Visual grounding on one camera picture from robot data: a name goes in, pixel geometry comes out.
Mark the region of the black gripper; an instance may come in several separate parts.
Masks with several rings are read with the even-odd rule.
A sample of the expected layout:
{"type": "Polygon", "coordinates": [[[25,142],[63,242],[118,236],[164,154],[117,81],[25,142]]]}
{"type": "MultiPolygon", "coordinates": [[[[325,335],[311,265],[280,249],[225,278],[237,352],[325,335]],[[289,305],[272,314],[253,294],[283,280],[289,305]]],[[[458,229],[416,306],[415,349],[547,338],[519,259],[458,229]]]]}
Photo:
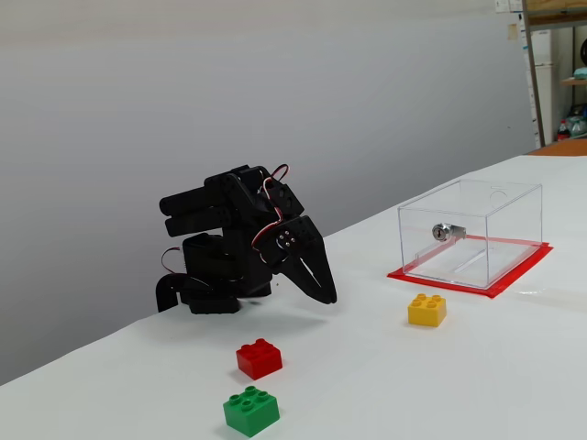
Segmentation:
{"type": "Polygon", "coordinates": [[[337,302],[324,240],[309,216],[281,222],[255,238],[252,247],[274,273],[282,273],[308,297],[337,302]]]}

